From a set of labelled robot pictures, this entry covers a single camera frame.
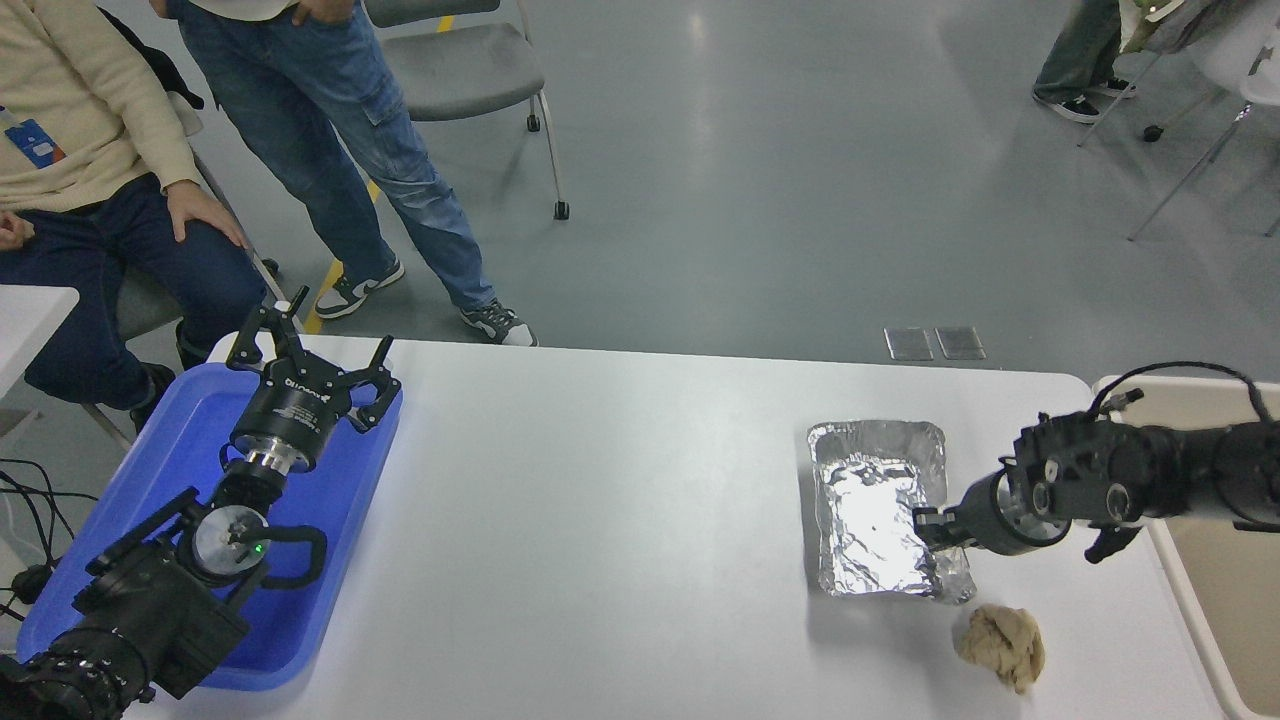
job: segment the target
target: concrete floor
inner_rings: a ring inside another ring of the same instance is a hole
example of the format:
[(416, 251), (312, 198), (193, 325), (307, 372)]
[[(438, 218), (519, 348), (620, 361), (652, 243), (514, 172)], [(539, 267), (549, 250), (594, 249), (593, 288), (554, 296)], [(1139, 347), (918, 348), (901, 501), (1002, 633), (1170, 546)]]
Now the concrete floor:
[[(140, 0), (101, 5), (209, 97), (172, 23)], [(1126, 242), (1240, 101), (1142, 142), (1140, 128), (1210, 88), (1167, 56), (1076, 147), (1084, 128), (1029, 96), (1070, 6), (530, 0), (568, 222), (552, 219), (545, 143), (522, 108), (422, 133), (500, 297), (548, 346), (890, 363), (886, 327), (972, 325), (988, 359), (933, 364), (1093, 382), (1185, 359), (1280, 380), (1280, 240), (1262, 237), (1280, 215), (1280, 120), (1256, 111)], [(317, 286), (330, 258), (302, 208), (224, 115), (202, 118), (193, 143), (260, 252), (289, 288)], [(385, 201), (379, 211), (410, 273), (323, 332), (476, 341)], [(170, 338), (136, 345), (175, 364)], [(100, 489), (119, 462), (79, 410), (26, 387), (4, 405), (45, 411), (14, 452), (60, 487)]]

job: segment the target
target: black and white sneaker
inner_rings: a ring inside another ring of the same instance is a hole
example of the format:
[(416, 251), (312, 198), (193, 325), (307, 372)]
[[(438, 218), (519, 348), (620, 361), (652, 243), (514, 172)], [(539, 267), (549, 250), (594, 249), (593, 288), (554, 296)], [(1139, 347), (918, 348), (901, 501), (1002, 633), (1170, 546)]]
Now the black and white sneaker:
[(1064, 118), (1071, 122), (1082, 123), (1085, 126), (1092, 126), (1093, 123), (1098, 122), (1098, 115), (1101, 114), (1098, 113), (1098, 109), (1094, 108), (1092, 102), (1089, 102), (1089, 99), (1083, 95), (1078, 96), (1074, 100), (1068, 100), (1066, 102), (1050, 102), (1048, 100), (1044, 100), (1043, 97), (1036, 95), (1034, 92), (1032, 92), (1032, 97), (1034, 97), (1037, 102), (1044, 105), (1050, 110), (1053, 110), (1059, 115), (1062, 115)]
[(370, 292), (387, 287), (403, 277), (404, 265), (401, 265), (399, 260), (396, 260), (380, 278), (353, 283), (343, 274), (338, 282), (333, 283), (333, 287), (316, 299), (316, 315), (325, 320), (351, 315), (360, 310)]
[(1119, 97), (1121, 100), (1128, 100), (1138, 95), (1138, 86), (1126, 81), (1114, 77), (1103, 83), (1094, 85), (1089, 88), (1089, 92), (1097, 92), (1098, 95), (1106, 95), (1107, 97)]
[(489, 342), (494, 345), (518, 345), (521, 347), (538, 347), (538, 338), (534, 331), (529, 329), (515, 310), (503, 307), (502, 302), (494, 300), (484, 307), (475, 310), (460, 310), (462, 322), (472, 328), (484, 331), (489, 336)]

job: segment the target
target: plastic tray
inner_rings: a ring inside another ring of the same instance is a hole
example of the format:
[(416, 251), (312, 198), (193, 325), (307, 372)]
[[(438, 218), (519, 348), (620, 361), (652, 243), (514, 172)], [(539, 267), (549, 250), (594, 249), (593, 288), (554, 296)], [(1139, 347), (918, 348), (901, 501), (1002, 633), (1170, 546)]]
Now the plastic tray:
[[(198, 489), (201, 500), (209, 498), (221, 478), (219, 450), (257, 382), (253, 373), (201, 365), (169, 388), (23, 623), (22, 660), (79, 621), (72, 600), (92, 580), (84, 571), (90, 560), (187, 487)], [(396, 434), (401, 401), (397, 397), (381, 423), (364, 436), (339, 421), (316, 469), (289, 477), (268, 519), (273, 525), (320, 528), (329, 538), (324, 575), (301, 589), (253, 593), (241, 611), (252, 629), (202, 685), (271, 689), (315, 655)], [(307, 565), (306, 550), (301, 543), (276, 543), (268, 551), (268, 562), (271, 575), (300, 575)]]

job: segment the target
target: hand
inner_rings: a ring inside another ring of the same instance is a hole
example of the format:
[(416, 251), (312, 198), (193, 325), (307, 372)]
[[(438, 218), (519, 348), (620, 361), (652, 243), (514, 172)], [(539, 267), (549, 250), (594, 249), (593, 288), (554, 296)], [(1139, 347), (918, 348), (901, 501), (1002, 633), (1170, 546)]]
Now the hand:
[(218, 228), (232, 245), (248, 247), (244, 232), (236, 218), (191, 181), (178, 181), (164, 188), (169, 196), (169, 217), (173, 219), (173, 237), (178, 242), (187, 240), (187, 220), (204, 220)]
[(342, 24), (351, 19), (355, 5), (356, 0), (300, 0), (298, 9), (293, 12), (293, 24), (301, 26), (307, 17), (326, 26)]
[(36, 237), (36, 229), (31, 223), (13, 213), (0, 213), (0, 252), (22, 250), (32, 237)]

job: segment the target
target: person's leg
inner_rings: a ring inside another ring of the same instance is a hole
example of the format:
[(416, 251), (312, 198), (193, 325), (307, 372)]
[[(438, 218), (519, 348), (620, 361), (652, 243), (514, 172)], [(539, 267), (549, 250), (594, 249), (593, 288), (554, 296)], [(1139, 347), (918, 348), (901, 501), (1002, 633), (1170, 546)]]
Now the person's leg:
[(462, 310), (492, 302), (480, 246), (453, 188), (435, 172), (404, 109), (372, 26), (357, 3), (343, 26), (288, 18), (265, 23), (273, 61), (333, 122), (361, 168), (387, 193), (415, 247)]
[(209, 357), (223, 336), (239, 331), (266, 295), (248, 252), (211, 225), (189, 222), (187, 240), (174, 240), (154, 176), (125, 186), (95, 218), (125, 263), (159, 281), (182, 306), (178, 348), (187, 368)]
[(1106, 85), (1116, 77), (1115, 61), (1120, 56), (1120, 13), (1115, 15), (1111, 28), (1111, 40), (1098, 51), (1098, 60), (1093, 65), (1093, 76), (1089, 78), (1089, 87)]
[(1094, 85), (1098, 72), (1110, 72), (1119, 32), (1120, 10), (1115, 0), (1080, 0), (1041, 67), (1033, 88), (1036, 96), (1046, 102), (1079, 97)]
[(349, 278), (385, 273), (396, 255), (365, 183), (324, 113), (271, 67), (262, 23), (177, 4), (183, 41), (248, 149), (306, 205), (316, 234)]
[(68, 402), (129, 410), (152, 396), (151, 379), (116, 332), (123, 264), (88, 217), (19, 213), (36, 228), (22, 250), (0, 252), (0, 283), (74, 287), (76, 307), (27, 368), (32, 387)]

